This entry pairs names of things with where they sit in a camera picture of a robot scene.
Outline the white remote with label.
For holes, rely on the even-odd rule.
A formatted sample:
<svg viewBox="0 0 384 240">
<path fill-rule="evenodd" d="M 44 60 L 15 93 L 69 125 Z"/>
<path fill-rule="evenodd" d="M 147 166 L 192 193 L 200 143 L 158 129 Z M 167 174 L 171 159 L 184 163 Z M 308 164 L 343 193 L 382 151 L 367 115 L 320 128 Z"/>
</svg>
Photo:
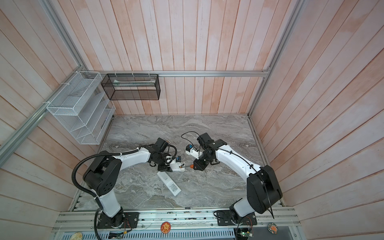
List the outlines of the white remote with label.
<svg viewBox="0 0 384 240">
<path fill-rule="evenodd" d="M 176 197 L 182 191 L 166 172 L 157 172 L 157 176 L 165 184 L 173 196 Z"/>
</svg>

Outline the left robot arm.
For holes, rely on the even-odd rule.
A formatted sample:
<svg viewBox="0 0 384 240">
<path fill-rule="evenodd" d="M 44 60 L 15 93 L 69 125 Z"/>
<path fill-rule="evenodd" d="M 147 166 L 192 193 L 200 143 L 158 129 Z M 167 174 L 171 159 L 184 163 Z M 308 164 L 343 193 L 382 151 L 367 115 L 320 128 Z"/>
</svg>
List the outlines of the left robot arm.
<svg viewBox="0 0 384 240">
<path fill-rule="evenodd" d="M 151 167 L 156 167 L 158 172 L 184 171 L 184 164 L 176 162 L 177 148 L 161 138 L 154 144 L 143 145 L 123 153 L 102 151 L 87 160 L 93 162 L 83 175 L 88 187 L 81 187 L 81 190 L 96 200 L 102 211 L 102 220 L 107 221 L 112 228 L 121 228 L 127 222 L 114 192 L 120 171 L 141 163 L 149 163 Z"/>
</svg>

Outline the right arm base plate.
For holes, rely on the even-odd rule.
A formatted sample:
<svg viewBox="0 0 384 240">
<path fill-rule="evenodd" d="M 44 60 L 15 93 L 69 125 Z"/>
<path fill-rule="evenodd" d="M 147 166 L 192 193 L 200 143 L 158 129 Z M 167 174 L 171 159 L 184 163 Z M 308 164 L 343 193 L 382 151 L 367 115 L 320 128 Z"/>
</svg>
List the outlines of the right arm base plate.
<svg viewBox="0 0 384 240">
<path fill-rule="evenodd" d="M 252 227 L 258 224 L 254 213 L 240 217 L 232 210 L 218 210 L 214 212 L 214 216 L 219 226 L 247 225 Z"/>
</svg>

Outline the orange black screwdriver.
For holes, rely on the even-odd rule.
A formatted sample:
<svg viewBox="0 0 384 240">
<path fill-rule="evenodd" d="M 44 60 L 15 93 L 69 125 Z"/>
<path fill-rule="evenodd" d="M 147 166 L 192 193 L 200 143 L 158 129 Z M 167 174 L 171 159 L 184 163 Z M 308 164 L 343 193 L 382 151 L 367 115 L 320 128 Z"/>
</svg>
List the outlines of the orange black screwdriver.
<svg viewBox="0 0 384 240">
<path fill-rule="evenodd" d="M 189 168 L 193 169 L 193 168 L 194 168 L 194 165 L 188 165 L 188 166 L 187 166 L 187 165 L 185 165 L 185 164 L 182 164 L 182 165 L 179 166 L 180 169 L 182 169 L 182 168 L 186 168 L 186 167 L 189 167 Z"/>
</svg>

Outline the white remote control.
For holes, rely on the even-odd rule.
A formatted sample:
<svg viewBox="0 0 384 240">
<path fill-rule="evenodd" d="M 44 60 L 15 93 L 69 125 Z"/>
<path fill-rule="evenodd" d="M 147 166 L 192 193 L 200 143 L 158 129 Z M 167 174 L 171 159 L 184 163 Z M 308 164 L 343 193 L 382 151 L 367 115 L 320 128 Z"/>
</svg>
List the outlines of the white remote control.
<svg viewBox="0 0 384 240">
<path fill-rule="evenodd" d="M 185 164 L 184 163 L 173 163 L 170 164 L 170 167 L 173 172 L 184 172 L 185 171 Z"/>
</svg>

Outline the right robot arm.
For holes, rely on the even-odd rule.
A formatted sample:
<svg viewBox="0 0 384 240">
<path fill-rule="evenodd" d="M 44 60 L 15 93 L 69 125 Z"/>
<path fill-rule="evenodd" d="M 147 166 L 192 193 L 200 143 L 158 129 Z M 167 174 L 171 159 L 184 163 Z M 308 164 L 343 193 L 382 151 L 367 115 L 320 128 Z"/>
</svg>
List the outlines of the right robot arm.
<svg viewBox="0 0 384 240">
<path fill-rule="evenodd" d="M 235 223 L 249 214 L 263 214 L 277 203 L 283 193 L 272 167 L 253 163 L 234 151 L 225 141 L 213 140 L 207 133 L 197 138 L 201 151 L 193 145 L 186 147 L 186 154 L 195 158 L 193 169 L 203 171 L 208 165 L 224 163 L 236 172 L 247 185 L 247 196 L 230 206 L 228 217 Z"/>
</svg>

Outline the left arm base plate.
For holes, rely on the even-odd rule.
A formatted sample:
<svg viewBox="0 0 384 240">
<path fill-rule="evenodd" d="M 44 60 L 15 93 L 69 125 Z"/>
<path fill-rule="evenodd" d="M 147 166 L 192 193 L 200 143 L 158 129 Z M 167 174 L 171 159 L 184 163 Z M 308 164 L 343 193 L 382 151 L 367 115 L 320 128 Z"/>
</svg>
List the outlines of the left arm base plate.
<svg viewBox="0 0 384 240">
<path fill-rule="evenodd" d="M 99 216 L 97 229 L 134 229 L 138 225 L 139 212 L 124 212 L 109 218 L 103 212 Z"/>
</svg>

